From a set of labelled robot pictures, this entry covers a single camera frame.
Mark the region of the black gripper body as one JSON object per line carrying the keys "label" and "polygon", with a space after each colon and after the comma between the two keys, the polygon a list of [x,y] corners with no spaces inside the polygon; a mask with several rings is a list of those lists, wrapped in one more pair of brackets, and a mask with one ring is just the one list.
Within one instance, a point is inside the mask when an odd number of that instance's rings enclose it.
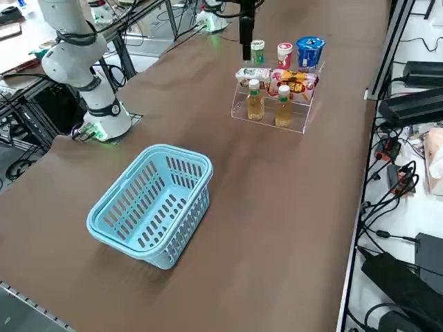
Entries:
{"label": "black gripper body", "polygon": [[253,40],[253,29],[255,17],[242,15],[239,18],[239,42],[240,44],[250,44]]}

